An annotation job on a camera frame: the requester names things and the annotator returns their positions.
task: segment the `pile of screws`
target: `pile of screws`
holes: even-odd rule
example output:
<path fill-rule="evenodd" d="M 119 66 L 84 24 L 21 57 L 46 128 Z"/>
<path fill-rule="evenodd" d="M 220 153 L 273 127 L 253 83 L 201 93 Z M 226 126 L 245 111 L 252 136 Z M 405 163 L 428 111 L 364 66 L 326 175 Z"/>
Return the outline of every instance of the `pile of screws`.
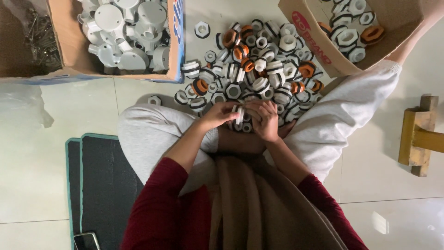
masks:
<path fill-rule="evenodd" d="M 41 68 L 40 75 L 47 75 L 62 68 L 51 18 L 41 16 L 34 9 L 26 10 L 29 32 L 24 45 L 32 51 L 32 64 Z"/>

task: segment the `dark green mat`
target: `dark green mat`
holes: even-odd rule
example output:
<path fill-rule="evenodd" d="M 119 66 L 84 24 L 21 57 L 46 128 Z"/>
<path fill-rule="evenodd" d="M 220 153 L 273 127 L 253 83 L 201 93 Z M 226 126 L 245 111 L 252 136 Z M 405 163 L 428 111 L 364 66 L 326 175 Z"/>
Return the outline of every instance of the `dark green mat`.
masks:
<path fill-rule="evenodd" d="M 68 140 L 66 149 L 71 233 L 92 231 L 101 249 L 119 249 L 143 184 L 116 136 L 87 133 Z"/>

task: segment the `printed logo on box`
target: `printed logo on box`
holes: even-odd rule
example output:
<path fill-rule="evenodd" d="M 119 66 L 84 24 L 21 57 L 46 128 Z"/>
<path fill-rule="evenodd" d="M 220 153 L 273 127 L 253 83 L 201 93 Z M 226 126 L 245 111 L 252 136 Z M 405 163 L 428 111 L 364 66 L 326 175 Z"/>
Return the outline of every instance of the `printed logo on box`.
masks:
<path fill-rule="evenodd" d="M 311 31 L 311 28 L 307 22 L 307 19 L 305 19 L 305 17 L 297 11 L 293 11 L 292 16 L 293 23 L 297 29 L 297 32 L 305 39 L 305 43 L 307 44 L 307 46 L 310 47 L 310 50 L 319 58 L 321 58 L 322 62 L 324 62 L 325 64 L 331 64 L 331 60 L 326 55 L 324 55 L 324 51 L 321 50 L 321 48 L 316 44 L 316 41 L 313 40 L 313 38 L 311 37 L 309 33 L 309 31 Z"/>
<path fill-rule="evenodd" d="M 182 42 L 182 0 L 174 0 L 173 2 L 173 22 L 174 22 L 174 36 L 177 37 L 179 44 Z"/>

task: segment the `cardboard box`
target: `cardboard box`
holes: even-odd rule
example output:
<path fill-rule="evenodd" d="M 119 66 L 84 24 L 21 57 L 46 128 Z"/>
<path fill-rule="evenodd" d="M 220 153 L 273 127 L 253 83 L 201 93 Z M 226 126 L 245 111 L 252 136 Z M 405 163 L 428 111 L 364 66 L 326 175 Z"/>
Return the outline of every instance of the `cardboard box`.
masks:
<path fill-rule="evenodd" d="M 90 42 L 84 36 L 77 15 L 82 5 L 77 0 L 47 0 L 57 39 L 63 69 L 46 76 L 35 76 L 37 69 L 30 65 L 31 52 L 27 51 L 23 27 L 10 11 L 0 3 L 0 82 L 33 85 L 51 85 L 86 81 L 103 77 L 120 77 L 156 82 L 183 83 L 180 67 L 184 62 L 183 4 L 182 0 L 167 0 L 168 26 L 171 32 L 169 70 L 166 75 L 103 75 L 103 64 L 88 52 Z"/>
<path fill-rule="evenodd" d="M 280 0 L 279 8 L 294 23 L 308 48 L 330 77 L 348 76 L 366 70 L 384 59 L 401 45 L 421 24 L 424 16 L 420 0 L 367 0 L 376 13 L 379 24 L 385 28 L 385 38 L 366 47 L 366 57 L 353 64 L 336 49 L 321 31 L 317 22 L 329 23 L 333 1 Z"/>

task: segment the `white tile floor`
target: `white tile floor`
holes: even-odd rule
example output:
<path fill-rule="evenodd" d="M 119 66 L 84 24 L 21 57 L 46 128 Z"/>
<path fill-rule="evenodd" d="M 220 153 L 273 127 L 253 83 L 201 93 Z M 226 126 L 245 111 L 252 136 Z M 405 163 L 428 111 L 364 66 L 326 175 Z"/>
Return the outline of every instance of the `white tile floor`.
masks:
<path fill-rule="evenodd" d="M 243 15 L 242 6 L 230 8 L 241 4 L 283 22 L 277 2 L 188 0 L 186 58 L 203 61 L 204 52 L 214 49 L 194 36 L 198 21 L 209 22 L 215 34 L 229 25 L 228 20 L 238 16 L 245 19 L 239 21 L 250 20 L 252 16 Z M 201 11 L 205 8 L 222 13 Z M 444 99 L 442 30 L 444 20 L 420 41 L 405 63 L 394 93 L 373 119 L 349 138 L 349 146 L 325 181 L 370 249 L 444 246 L 444 154 L 432 154 L 426 178 L 411 175 L 396 162 L 404 109 L 418 105 L 424 93 Z M 147 96 L 155 93 L 171 105 L 173 94 L 183 87 L 121 79 L 42 86 L 44 108 L 54 119 L 47 129 L 28 125 L 33 117 L 23 116 L 20 110 L 0 112 L 1 248 L 70 249 L 65 141 L 86 132 L 114 135 L 118 114 L 125 108 L 146 102 Z M 440 102 L 437 132 L 444 132 L 443 114 L 444 102 Z"/>

